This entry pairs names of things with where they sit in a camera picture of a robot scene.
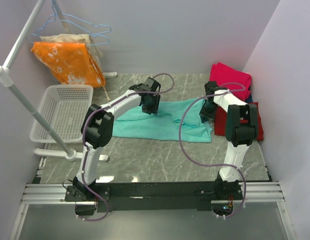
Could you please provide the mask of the teal t shirt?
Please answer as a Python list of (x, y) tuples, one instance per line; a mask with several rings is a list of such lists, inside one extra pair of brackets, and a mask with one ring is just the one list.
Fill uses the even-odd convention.
[[(113, 127), (113, 136), (119, 138), (178, 141), (180, 120), (195, 99), (162, 101), (157, 115), (143, 113), (140, 106), (121, 115)], [(181, 139), (189, 143), (211, 142), (212, 127), (202, 123), (199, 112), (204, 100), (191, 106), (182, 122)]]

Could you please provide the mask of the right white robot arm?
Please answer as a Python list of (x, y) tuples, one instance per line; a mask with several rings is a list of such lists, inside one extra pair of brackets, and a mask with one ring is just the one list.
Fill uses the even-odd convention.
[(238, 170), (244, 156), (258, 136), (257, 106), (243, 102), (215, 81), (207, 82), (204, 88), (206, 100), (199, 112), (201, 121), (215, 119), (218, 107), (226, 112), (225, 137), (228, 145), (218, 176), (223, 181), (235, 182), (240, 179)]

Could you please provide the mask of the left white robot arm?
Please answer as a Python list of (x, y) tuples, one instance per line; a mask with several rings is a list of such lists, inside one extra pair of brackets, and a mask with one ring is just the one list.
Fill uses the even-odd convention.
[(96, 170), (103, 148), (113, 136), (115, 120), (128, 110), (137, 106), (142, 112), (157, 114), (160, 102), (161, 84), (154, 78), (147, 78), (144, 83), (136, 84), (115, 100), (98, 106), (93, 104), (86, 114), (81, 132), (84, 152), (80, 170), (73, 179), (77, 195), (83, 201), (89, 201), (95, 194)]

